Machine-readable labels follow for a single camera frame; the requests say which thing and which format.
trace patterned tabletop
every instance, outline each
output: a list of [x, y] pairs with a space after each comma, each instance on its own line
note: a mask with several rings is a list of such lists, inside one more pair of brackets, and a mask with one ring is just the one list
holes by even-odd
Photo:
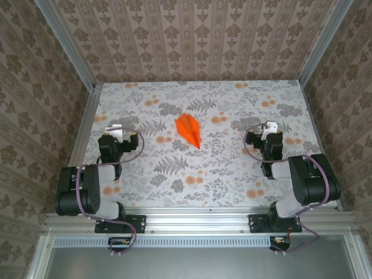
[[[200, 150], [177, 133], [182, 113], [200, 122]], [[120, 123], [142, 132], [145, 149], [123, 165], [120, 180], [101, 185], [104, 199], [125, 206], [268, 206], [288, 195], [291, 182], [263, 177], [243, 147], [245, 130], [267, 120], [284, 132], [284, 158], [320, 152], [297, 81], [104, 84], [84, 163], [99, 156], [105, 127]]]

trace wall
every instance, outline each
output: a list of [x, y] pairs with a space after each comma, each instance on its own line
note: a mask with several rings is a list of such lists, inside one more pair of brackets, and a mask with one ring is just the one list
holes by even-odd
[[96, 83], [296, 79], [336, 0], [53, 0]]
[[372, 253], [372, 1], [354, 0], [305, 91], [342, 203]]
[[0, 278], [22, 278], [87, 92], [32, 1], [0, 1]]

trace orange origami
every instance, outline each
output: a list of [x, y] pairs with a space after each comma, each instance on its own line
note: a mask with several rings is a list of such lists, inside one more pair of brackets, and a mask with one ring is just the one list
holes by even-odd
[[195, 145], [200, 149], [200, 128], [199, 122], [191, 115], [185, 113], [176, 120], [177, 131], [182, 135], [190, 144]]

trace purple cable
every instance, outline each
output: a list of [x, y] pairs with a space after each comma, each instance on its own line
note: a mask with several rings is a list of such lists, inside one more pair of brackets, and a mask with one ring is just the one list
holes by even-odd
[[[98, 165], [98, 166], [107, 166], [107, 165], [116, 165], [116, 164], [124, 164], [124, 163], [128, 163], [128, 162], [131, 162], [133, 161], [134, 159], [138, 158], [140, 156], [140, 154], [142, 154], [142, 151], [144, 150], [145, 148], [145, 139], [144, 137], [142, 136], [142, 134], [132, 130], [132, 129], [128, 129], [128, 128], [111, 128], [111, 129], [107, 129], [107, 131], [114, 131], [114, 130], [126, 130], [126, 131], [129, 131], [129, 132], [134, 132], [134, 133], [137, 133], [141, 139], [142, 139], [142, 148], [141, 150], [134, 156], [132, 157], [131, 159], [127, 159], [127, 160], [124, 160], [124, 161], [121, 161], [121, 162], [115, 162], [115, 163], [103, 163], [103, 164], [92, 164], [91, 166], [93, 165]], [[83, 169], [83, 167], [87, 166], [86, 164], [80, 166], [77, 170], [77, 174], [76, 174], [76, 201], [77, 201], [77, 205], [80, 209], [80, 212], [81, 214], [83, 214], [84, 217], [87, 217], [89, 219], [92, 219], [92, 220], [96, 220], [96, 221], [104, 221], [104, 222], [108, 222], [108, 223], [113, 223], [113, 224], [123, 224], [123, 225], [126, 225], [126, 226], [129, 226], [133, 232], [133, 241], [131, 244], [129, 244], [129, 246], [127, 247], [126, 250], [124, 250], [122, 253], [126, 253], [128, 252], [132, 247], [133, 245], [135, 244], [135, 241], [137, 240], [137, 231], [135, 229], [135, 227], [133, 227], [132, 224], [128, 223], [128, 222], [124, 222], [124, 221], [115, 221], [115, 220], [111, 220], [111, 219], [104, 219], [104, 218], [99, 218], [99, 217], [96, 217], [96, 216], [92, 216], [88, 213], [85, 212], [84, 208], [83, 208], [83, 204], [81, 203], [81, 198], [80, 198], [80, 174], [81, 174], [81, 171]], [[112, 243], [110, 243], [109, 245], [109, 250], [111, 251], [111, 254], [113, 255], [114, 253], [116, 254], [122, 254], [121, 252], [114, 252], [112, 250]]]
[[[257, 161], [262, 162], [262, 163], [278, 163], [278, 162], [284, 162], [284, 161], [287, 161], [288, 159], [273, 160], [273, 161], [262, 160], [262, 159], [259, 159], [259, 158], [254, 157], [254, 156], [250, 153], [248, 147], [246, 146], [246, 138], [247, 138], [247, 136], [248, 136], [248, 132], [251, 131], [251, 129], [253, 129], [253, 128], [256, 128], [256, 127], [263, 127], [263, 126], [267, 127], [267, 125], [266, 125], [265, 123], [260, 123], [260, 124], [254, 125], [254, 126], [252, 126], [252, 127], [250, 127], [250, 128], [247, 129], [247, 131], [246, 131], [246, 133], [245, 133], [245, 135], [244, 135], [244, 141], [243, 141], [243, 143], [244, 143], [244, 148], [245, 148], [245, 150], [247, 151], [248, 155], [249, 155], [250, 157], [254, 158], [254, 160], [257, 160]], [[329, 183], [328, 183], [328, 178], [327, 178], [327, 175], [326, 175], [326, 173], [324, 172], [323, 168], [320, 166], [320, 164], [319, 164], [317, 161], [315, 161], [315, 160], [314, 160], [312, 157], [310, 157], [309, 155], [305, 155], [305, 154], [303, 154], [303, 155], [300, 155], [300, 156], [309, 159], [309, 160], [310, 160], [310, 161], [311, 161], [311, 162], [312, 162], [312, 163], [313, 163], [313, 164], [318, 168], [318, 170], [319, 170], [319, 172], [320, 172], [320, 174], [321, 174], [321, 176], [322, 176], [322, 178], [323, 178], [323, 180], [324, 180], [325, 196], [324, 196], [324, 199], [323, 199], [320, 203], [317, 203], [317, 204], [315, 204], [315, 205], [309, 205], [308, 207], [306, 207], [306, 208], [300, 210], [300, 211], [297, 213], [297, 216], [295, 216], [296, 222], [297, 222], [301, 227], [303, 227], [305, 230], [307, 230], [308, 232], [314, 234], [314, 235], [316, 236], [316, 238], [313, 239], [313, 240], [311, 240], [311, 241], [309, 241], [308, 243], [305, 243], [305, 244], [303, 244], [303, 245], [301, 245], [301, 246], [299, 246], [299, 247], [296, 247], [296, 248], [291, 249], [291, 250], [288, 250], [288, 251], [283, 251], [283, 250], [280, 249], [279, 247], [277, 247], [277, 246], [275, 246], [275, 245], [271, 245], [272, 247], [278, 249], [278, 250], [279, 250], [280, 252], [282, 252], [283, 254], [285, 254], [285, 253], [295, 252], [295, 251], [298, 251], [298, 250], [300, 250], [300, 249], [302, 249], [302, 248], [305, 248], [305, 247], [309, 246], [310, 244], [314, 243], [315, 241], [317, 241], [317, 240], [320, 238], [320, 236], [319, 236], [315, 231], [313, 231], [313, 230], [307, 228], [306, 226], [304, 226], [304, 225], [300, 222], [300, 220], [298, 219], [298, 216], [299, 216], [300, 214], [302, 214], [302, 213], [304, 213], [304, 212], [310, 210], [310, 209], [312, 210], [312, 209], [314, 209], [314, 208], [317, 208], [318, 206], [321, 206], [321, 205], [325, 204], [325, 203], [328, 201], [328, 198], [330, 197], [330, 185], [329, 185]]]

